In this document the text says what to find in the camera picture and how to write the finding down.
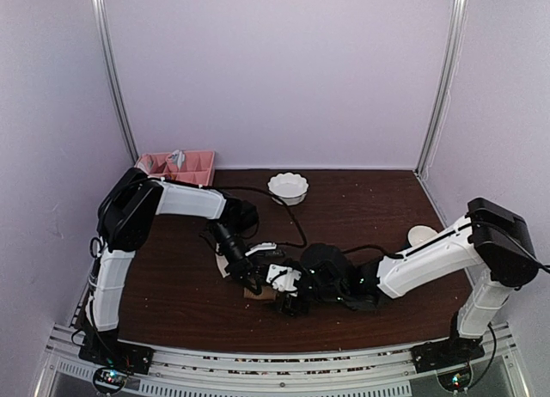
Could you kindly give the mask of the tan ribbed sock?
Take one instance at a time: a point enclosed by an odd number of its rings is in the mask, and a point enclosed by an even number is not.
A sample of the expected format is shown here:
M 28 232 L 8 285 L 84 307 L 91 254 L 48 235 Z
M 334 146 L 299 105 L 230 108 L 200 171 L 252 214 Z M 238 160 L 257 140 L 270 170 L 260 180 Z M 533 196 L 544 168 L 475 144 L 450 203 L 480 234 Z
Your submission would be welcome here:
M 255 301 L 275 301 L 277 298 L 277 292 L 269 287 L 263 287 L 259 294 L 255 294 L 248 288 L 243 289 L 243 296 L 246 299 Z

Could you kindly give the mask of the cream sock brown trim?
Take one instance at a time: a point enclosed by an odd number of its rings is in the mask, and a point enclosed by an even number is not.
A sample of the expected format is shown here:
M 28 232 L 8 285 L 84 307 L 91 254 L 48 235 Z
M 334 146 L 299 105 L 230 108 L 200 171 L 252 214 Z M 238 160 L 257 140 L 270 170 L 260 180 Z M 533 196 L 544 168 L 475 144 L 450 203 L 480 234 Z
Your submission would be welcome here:
M 222 255 L 216 255 L 216 262 L 217 262 L 217 269 L 219 270 L 222 278 L 227 278 L 229 276 L 229 273 L 225 270 L 225 268 L 229 264 L 227 259 Z

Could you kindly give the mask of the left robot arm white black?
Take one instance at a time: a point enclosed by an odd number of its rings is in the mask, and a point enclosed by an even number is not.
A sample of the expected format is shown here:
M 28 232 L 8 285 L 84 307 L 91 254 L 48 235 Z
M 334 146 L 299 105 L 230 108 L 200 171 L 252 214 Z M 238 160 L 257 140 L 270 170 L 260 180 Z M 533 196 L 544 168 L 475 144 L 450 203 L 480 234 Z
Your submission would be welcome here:
M 128 169 L 98 208 L 102 248 L 91 277 L 92 299 L 86 306 L 89 323 L 100 332 L 91 339 L 89 349 L 106 366 L 123 359 L 122 344 L 104 332 L 119 325 L 130 264 L 160 215 L 206 219 L 207 231 L 228 262 L 225 271 L 245 285 L 252 278 L 254 264 L 241 234 L 259 221 L 254 205 L 210 186 L 163 180 L 139 168 Z

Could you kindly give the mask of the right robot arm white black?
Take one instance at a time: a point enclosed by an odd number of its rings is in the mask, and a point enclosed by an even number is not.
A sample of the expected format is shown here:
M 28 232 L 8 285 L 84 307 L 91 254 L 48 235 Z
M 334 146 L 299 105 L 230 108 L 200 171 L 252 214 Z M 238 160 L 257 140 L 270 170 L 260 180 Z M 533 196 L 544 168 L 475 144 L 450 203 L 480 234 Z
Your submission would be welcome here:
M 441 344 L 446 363 L 459 363 L 474 348 L 510 293 L 535 279 L 544 265 L 535 257 L 525 220 L 485 198 L 468 202 L 467 213 L 444 231 L 397 253 L 361 266 L 346 251 L 310 245 L 297 262 L 271 265 L 266 282 L 284 294 L 293 314 L 308 301 L 334 302 L 354 311 L 377 309 L 411 290 L 470 266 L 484 266 L 473 293 L 459 309 L 453 335 Z

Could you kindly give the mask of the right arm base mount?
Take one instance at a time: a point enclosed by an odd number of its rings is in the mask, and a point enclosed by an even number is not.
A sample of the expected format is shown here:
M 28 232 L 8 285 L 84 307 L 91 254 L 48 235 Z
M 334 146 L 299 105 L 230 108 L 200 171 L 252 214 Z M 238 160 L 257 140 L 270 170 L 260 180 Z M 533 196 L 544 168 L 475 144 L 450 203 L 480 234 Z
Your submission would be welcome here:
M 465 391 L 474 382 L 471 362 L 485 356 L 482 338 L 447 338 L 426 342 L 411 349 L 418 374 L 435 371 L 439 386 L 454 394 Z

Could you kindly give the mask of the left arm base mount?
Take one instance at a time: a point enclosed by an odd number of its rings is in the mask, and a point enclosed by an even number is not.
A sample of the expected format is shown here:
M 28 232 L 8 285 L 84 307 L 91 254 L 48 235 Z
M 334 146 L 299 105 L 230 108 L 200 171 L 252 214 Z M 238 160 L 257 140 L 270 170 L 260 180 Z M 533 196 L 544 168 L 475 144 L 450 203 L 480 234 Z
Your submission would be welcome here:
M 77 329 L 84 334 L 78 358 L 97 366 L 92 383 L 102 393 L 118 393 L 134 375 L 147 375 L 154 350 L 119 339 L 119 329 L 101 331 L 98 325 L 85 321 Z

